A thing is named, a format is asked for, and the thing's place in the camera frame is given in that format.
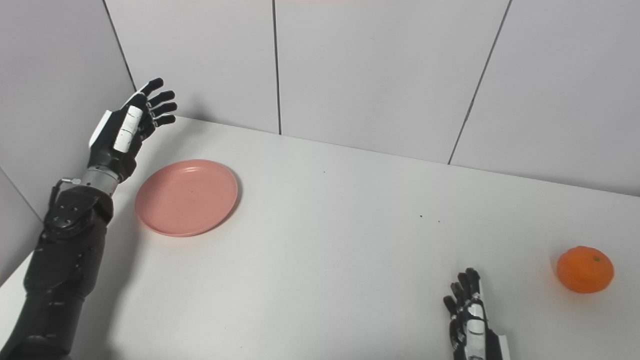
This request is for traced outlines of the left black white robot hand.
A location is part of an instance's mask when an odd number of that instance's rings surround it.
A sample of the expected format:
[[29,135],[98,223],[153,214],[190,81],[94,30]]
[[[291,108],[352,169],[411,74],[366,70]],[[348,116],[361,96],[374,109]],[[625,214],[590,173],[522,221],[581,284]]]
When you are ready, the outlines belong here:
[[137,168],[142,144],[160,126],[176,122],[176,94],[161,77],[137,89],[116,111],[106,111],[89,139],[88,169],[108,170],[121,183]]

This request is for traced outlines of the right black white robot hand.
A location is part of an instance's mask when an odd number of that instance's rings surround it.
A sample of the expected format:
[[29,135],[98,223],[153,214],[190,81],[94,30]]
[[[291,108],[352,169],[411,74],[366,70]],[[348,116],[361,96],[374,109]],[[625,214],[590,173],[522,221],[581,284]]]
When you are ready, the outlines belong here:
[[466,268],[443,297],[450,321],[448,338],[454,360],[510,360],[508,339],[490,327],[480,274]]

